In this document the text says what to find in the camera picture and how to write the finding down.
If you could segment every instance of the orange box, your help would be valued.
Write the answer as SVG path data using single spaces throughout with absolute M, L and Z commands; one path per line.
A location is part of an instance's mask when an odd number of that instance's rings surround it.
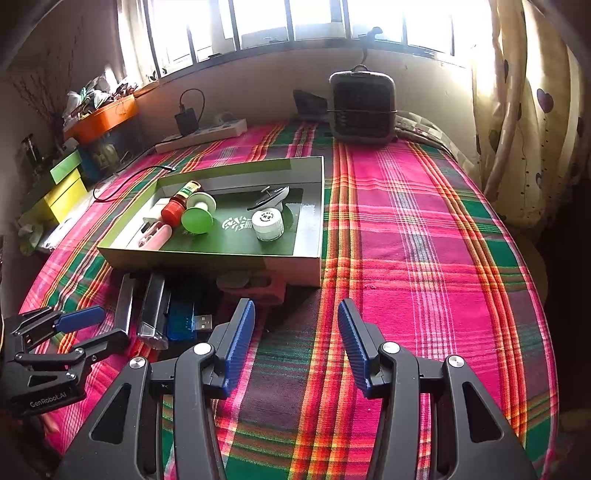
M 76 122 L 64 132 L 64 140 L 75 138 L 82 145 L 88 145 L 112 128 L 138 114 L 138 105 L 133 95 L 116 100 Z

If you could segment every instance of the metal screw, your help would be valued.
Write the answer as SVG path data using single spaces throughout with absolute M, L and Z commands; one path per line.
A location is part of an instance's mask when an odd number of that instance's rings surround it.
M 382 345 L 382 349 L 386 353 L 398 353 L 400 351 L 400 345 L 396 342 L 386 342 Z
M 459 355 L 452 355 L 450 358 L 447 359 L 447 362 L 455 368 L 460 368 L 464 366 L 464 359 Z
M 135 356 L 129 361 L 129 366 L 134 370 L 142 368 L 145 364 L 146 359 L 143 356 Z
M 198 343 L 193 347 L 193 352 L 198 355 L 207 355 L 212 351 L 212 346 L 209 343 Z

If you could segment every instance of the green lid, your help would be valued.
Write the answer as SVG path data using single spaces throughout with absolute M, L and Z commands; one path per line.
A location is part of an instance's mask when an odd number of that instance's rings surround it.
M 207 233 L 213 227 L 212 214 L 197 207 L 188 208 L 181 217 L 183 227 L 187 232 L 200 234 Z

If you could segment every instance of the bed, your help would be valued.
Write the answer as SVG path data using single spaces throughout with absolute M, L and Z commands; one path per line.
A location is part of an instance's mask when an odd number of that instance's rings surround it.
M 382 148 L 344 145 L 325 124 L 282 122 L 144 158 L 106 194 L 156 163 L 189 171 L 311 155 L 324 157 L 326 171 L 322 287 L 288 288 L 283 306 L 257 311 L 238 388 L 214 405 L 228 478 L 365 478 L 379 403 L 356 390 L 340 340 L 336 308 L 347 297 L 387 340 L 415 355 L 466 358 L 539 476 L 546 475 L 558 399 L 544 313 L 509 233 L 443 150 L 407 140 Z M 165 173 L 144 172 L 126 185 L 123 198 L 95 203 L 53 252 L 22 310 L 98 304 L 108 315 L 102 325 L 55 338 L 41 351 L 67 352 L 110 329 L 122 274 L 97 243 L 130 200 Z M 135 355 L 155 359 L 134 339 L 126 356 L 93 367 L 84 401 L 50 414 L 56 431 L 48 440 L 58 452 Z M 171 405 L 165 398 L 167 480 L 176 478 Z M 424 414 L 418 478 L 428 472 L 429 421 Z

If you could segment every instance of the red bottle cap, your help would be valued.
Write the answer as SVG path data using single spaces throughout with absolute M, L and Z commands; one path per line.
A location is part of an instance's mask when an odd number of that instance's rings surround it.
M 162 209 L 160 216 L 167 225 L 176 228 L 181 224 L 181 217 L 186 208 L 176 199 L 170 199 L 168 205 Z

